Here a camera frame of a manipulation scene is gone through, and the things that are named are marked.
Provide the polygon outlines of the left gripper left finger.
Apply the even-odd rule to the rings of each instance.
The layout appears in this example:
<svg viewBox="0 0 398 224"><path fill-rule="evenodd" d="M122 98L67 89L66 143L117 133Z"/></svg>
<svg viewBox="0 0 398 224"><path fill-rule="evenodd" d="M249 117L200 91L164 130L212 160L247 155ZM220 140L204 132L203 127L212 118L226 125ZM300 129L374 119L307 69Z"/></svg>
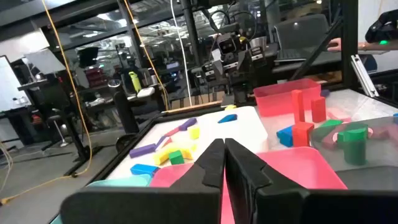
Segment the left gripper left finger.
<svg viewBox="0 0 398 224"><path fill-rule="evenodd" d="M215 139L171 186L174 190L223 189L225 147L222 139Z"/></svg>

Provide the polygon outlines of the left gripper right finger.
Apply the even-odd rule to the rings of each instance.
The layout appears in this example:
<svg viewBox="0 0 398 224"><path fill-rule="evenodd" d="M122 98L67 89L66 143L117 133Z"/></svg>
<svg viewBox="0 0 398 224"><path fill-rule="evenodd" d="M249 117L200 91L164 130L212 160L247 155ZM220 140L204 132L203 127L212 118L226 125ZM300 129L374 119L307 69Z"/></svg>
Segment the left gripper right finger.
<svg viewBox="0 0 398 224"><path fill-rule="evenodd" d="M226 184L236 224L299 224L308 194L236 140L225 139Z"/></svg>

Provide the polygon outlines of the green rectangular block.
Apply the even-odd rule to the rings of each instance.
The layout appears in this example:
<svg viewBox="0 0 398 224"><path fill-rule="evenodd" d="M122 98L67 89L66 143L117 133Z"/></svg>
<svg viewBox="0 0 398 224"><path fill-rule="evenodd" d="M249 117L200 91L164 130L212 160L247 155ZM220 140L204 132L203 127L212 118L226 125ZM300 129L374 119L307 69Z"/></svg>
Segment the green rectangular block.
<svg viewBox="0 0 398 224"><path fill-rule="evenodd" d="M312 140L321 141L324 137L330 134L337 126L342 124L342 120L329 119L312 132Z"/></svg>

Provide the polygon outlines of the person's forearm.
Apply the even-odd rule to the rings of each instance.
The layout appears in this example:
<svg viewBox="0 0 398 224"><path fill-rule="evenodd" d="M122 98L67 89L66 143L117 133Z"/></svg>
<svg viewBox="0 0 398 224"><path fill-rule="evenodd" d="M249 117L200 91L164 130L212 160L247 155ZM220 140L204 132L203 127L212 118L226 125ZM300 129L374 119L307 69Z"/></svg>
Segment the person's forearm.
<svg viewBox="0 0 398 224"><path fill-rule="evenodd" d="M375 50L375 51L391 51L398 50L398 41L391 41L385 45L380 43L367 43L367 42L359 42L358 50Z"/></svg>

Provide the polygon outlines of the green cube block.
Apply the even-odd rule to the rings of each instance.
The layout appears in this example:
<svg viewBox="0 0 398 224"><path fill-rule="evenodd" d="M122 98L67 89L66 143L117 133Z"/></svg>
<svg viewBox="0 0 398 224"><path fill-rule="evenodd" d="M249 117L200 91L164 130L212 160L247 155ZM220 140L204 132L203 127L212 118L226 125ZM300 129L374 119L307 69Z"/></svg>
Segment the green cube block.
<svg viewBox="0 0 398 224"><path fill-rule="evenodd" d="M184 164L183 154L180 150L170 152L169 153L169 160L172 165Z"/></svg>

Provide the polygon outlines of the thick blue wedge block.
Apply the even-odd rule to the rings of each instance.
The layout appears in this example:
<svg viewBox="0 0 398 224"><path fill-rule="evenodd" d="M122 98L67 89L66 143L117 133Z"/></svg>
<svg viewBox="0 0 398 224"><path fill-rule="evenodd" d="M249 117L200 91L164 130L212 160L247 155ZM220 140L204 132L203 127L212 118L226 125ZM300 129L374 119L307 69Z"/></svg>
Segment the thick blue wedge block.
<svg viewBox="0 0 398 224"><path fill-rule="evenodd" d="M227 123L230 121L235 121L237 120L238 116L237 114L228 114L224 118L221 118L218 123Z"/></svg>

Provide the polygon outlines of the deep red plastic bin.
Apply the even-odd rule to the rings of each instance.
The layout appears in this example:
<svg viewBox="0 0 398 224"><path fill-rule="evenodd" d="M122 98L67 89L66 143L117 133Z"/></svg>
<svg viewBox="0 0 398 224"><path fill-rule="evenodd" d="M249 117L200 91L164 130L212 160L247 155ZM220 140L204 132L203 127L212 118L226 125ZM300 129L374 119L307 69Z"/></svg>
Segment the deep red plastic bin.
<svg viewBox="0 0 398 224"><path fill-rule="evenodd" d="M259 113L263 117L293 113L293 90L301 90L304 110L310 110L311 100L320 96L321 85L303 78L281 84L257 87L253 90Z"/></svg>

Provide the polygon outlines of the large pink-red plastic bin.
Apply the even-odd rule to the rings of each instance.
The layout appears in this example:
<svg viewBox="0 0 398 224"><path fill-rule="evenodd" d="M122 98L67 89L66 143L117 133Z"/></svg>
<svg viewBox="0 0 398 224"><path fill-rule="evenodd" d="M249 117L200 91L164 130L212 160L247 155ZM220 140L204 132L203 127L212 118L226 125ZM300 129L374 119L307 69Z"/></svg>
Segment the large pink-red plastic bin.
<svg viewBox="0 0 398 224"><path fill-rule="evenodd" d="M256 154L263 161L282 175L308 189L347 189L335 171L324 158L311 147L297 147L282 151L262 152ZM170 187L185 175L193 164L172 165L163 167L155 173L151 187ZM161 215L155 215L158 221L148 224L173 224ZM233 208L226 183L221 208L220 224L242 224L234 220Z"/></svg>

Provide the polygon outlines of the chunky blue block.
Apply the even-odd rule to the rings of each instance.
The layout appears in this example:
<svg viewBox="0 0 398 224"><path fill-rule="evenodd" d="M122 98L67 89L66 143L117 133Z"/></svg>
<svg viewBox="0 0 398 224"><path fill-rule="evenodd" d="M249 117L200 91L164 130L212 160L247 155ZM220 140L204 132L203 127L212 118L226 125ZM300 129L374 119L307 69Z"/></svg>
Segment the chunky blue block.
<svg viewBox="0 0 398 224"><path fill-rule="evenodd" d="M279 142L287 147L292 147L294 145L293 142L293 133L292 133L293 126L289 126L287 128L279 130L276 135L279 139Z"/></svg>

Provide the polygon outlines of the gray laptop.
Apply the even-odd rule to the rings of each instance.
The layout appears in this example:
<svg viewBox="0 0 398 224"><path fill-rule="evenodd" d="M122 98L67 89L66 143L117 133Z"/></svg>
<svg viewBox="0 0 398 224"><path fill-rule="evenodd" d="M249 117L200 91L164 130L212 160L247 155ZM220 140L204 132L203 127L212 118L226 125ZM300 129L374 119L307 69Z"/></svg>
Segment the gray laptop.
<svg viewBox="0 0 398 224"><path fill-rule="evenodd" d="M330 26L324 14L298 17L274 26L279 51L276 62L303 62L328 34Z"/></svg>

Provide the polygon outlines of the small teal plastic bin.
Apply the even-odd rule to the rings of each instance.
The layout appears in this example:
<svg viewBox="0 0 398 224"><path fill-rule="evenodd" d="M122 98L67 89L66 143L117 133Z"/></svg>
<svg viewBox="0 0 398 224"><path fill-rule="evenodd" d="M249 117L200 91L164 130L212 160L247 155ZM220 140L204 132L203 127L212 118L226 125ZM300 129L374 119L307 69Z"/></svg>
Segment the small teal plastic bin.
<svg viewBox="0 0 398 224"><path fill-rule="evenodd" d="M147 187L151 181L151 175L141 174L121 179L98 180L88 184L87 187Z"/></svg>

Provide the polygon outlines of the small white box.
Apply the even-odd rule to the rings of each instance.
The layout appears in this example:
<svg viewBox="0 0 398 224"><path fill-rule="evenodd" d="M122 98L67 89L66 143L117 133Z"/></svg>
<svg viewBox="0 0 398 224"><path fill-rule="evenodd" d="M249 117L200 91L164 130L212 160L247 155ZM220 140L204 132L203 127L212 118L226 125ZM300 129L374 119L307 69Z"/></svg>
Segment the small white box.
<svg viewBox="0 0 398 224"><path fill-rule="evenodd" d="M143 88L143 89L139 90L139 92L137 93L137 97L145 98L147 96L151 96L154 92L155 92L154 87Z"/></svg>

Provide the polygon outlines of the yellow-green bottle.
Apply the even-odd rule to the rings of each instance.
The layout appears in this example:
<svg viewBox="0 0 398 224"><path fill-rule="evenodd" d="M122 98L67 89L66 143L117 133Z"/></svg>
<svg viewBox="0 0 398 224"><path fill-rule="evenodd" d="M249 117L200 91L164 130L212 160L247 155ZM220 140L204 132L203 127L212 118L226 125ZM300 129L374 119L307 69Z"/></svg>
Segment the yellow-green bottle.
<svg viewBox="0 0 398 224"><path fill-rule="evenodd" d="M131 77L136 93L139 93L142 87L138 75L135 72L129 72L129 76Z"/></svg>

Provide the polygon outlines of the person's hand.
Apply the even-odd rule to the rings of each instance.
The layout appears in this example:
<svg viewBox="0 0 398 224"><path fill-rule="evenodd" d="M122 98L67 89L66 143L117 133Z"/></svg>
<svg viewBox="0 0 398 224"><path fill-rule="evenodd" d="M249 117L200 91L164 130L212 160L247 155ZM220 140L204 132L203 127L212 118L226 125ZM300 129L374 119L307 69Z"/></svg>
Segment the person's hand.
<svg viewBox="0 0 398 224"><path fill-rule="evenodd" d="M327 51L329 52L341 51L341 38L331 39L328 43Z"/></svg>

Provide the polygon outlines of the green cylinder block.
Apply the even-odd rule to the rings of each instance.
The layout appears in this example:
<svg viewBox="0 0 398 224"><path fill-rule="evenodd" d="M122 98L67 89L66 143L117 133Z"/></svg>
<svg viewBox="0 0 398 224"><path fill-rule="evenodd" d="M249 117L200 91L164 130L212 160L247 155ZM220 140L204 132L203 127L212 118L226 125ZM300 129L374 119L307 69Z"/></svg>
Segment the green cylinder block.
<svg viewBox="0 0 398 224"><path fill-rule="evenodd" d="M343 150L345 162L354 166L366 163L366 141L368 128L350 129L339 132L337 143Z"/></svg>

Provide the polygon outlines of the silver aluminium bar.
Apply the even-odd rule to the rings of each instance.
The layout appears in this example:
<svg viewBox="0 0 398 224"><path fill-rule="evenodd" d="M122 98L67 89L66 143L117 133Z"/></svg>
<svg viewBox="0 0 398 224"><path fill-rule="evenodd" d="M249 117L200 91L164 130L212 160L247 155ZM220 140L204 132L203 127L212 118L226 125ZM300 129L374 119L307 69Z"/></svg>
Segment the silver aluminium bar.
<svg viewBox="0 0 398 224"><path fill-rule="evenodd" d="M373 81L370 79L359 55L351 56L351 65L365 94L371 98L379 96L379 93L377 92Z"/></svg>

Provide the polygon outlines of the red tool chest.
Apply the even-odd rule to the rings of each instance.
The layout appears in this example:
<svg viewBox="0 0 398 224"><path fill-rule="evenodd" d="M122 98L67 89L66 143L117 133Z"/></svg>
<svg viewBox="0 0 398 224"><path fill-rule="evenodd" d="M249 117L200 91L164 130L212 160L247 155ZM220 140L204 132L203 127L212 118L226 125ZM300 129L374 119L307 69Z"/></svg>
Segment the red tool chest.
<svg viewBox="0 0 398 224"><path fill-rule="evenodd" d="M102 68L89 68L85 71L89 87L97 87L106 84L108 78Z"/></svg>

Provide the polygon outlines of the black monitor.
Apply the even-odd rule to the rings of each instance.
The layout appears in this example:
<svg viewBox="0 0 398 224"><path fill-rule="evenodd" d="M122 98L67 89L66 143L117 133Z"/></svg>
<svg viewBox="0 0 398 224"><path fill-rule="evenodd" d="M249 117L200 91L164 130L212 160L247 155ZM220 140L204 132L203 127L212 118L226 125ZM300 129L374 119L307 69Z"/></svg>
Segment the black monitor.
<svg viewBox="0 0 398 224"><path fill-rule="evenodd" d="M98 47L87 47L78 51L79 67L86 68L96 64Z"/></svg>

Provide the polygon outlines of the white pole stand round base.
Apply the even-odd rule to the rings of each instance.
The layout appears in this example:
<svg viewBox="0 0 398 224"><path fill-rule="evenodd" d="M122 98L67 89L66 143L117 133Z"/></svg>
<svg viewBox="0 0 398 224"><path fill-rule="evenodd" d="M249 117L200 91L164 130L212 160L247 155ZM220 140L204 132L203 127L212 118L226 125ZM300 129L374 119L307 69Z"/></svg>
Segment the white pole stand round base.
<svg viewBox="0 0 398 224"><path fill-rule="evenodd" d="M53 120L53 123L54 123L54 125L55 125L55 127L56 127L56 129L57 129L57 131L58 131L58 133L60 135L60 137L61 137L60 147L65 147L65 146L69 145L69 142L66 142L65 138L63 137L63 134L62 134L57 122L55 120Z"/></svg>

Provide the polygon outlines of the black device with green light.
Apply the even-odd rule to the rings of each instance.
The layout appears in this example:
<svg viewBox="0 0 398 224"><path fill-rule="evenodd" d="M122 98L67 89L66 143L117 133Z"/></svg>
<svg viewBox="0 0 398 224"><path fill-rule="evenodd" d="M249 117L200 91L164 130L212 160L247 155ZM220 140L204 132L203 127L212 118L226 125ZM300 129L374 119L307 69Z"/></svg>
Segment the black device with green light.
<svg viewBox="0 0 398 224"><path fill-rule="evenodd" d="M398 40L398 9L383 12L369 27L365 39L368 43Z"/></svg>

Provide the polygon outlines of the black standing desk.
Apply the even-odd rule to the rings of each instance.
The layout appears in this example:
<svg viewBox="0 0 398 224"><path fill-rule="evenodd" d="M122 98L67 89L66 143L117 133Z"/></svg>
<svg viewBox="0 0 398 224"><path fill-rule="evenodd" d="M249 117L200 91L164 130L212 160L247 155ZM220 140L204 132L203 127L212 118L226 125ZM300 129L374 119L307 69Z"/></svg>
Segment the black standing desk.
<svg viewBox="0 0 398 224"><path fill-rule="evenodd" d="M76 108L59 80L41 80L21 85L17 89L27 93L38 110L37 114L45 124L57 120L62 121L77 148L79 160L89 159L90 149L82 144L73 124L72 116L76 112Z"/></svg>

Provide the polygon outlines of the tilted white panel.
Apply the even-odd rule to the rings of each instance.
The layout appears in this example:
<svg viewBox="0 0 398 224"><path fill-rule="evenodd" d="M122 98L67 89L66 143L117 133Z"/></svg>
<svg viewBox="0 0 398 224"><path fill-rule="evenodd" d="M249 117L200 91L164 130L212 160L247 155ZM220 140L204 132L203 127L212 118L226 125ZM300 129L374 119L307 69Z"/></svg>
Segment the tilted white panel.
<svg viewBox="0 0 398 224"><path fill-rule="evenodd" d="M66 69L64 64L62 64L49 49L42 49L37 52L25 54L24 57L44 75L57 73Z"/></svg>

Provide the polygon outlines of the black rig post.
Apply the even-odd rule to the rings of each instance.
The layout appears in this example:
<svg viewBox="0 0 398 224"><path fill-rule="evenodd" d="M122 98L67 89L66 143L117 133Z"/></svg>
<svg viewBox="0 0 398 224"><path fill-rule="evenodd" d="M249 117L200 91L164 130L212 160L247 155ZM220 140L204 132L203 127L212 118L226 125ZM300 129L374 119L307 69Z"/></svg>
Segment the black rig post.
<svg viewBox="0 0 398 224"><path fill-rule="evenodd" d="M341 0L342 23L342 80L346 88L357 84L351 65L351 56L358 53L358 0Z"/></svg>

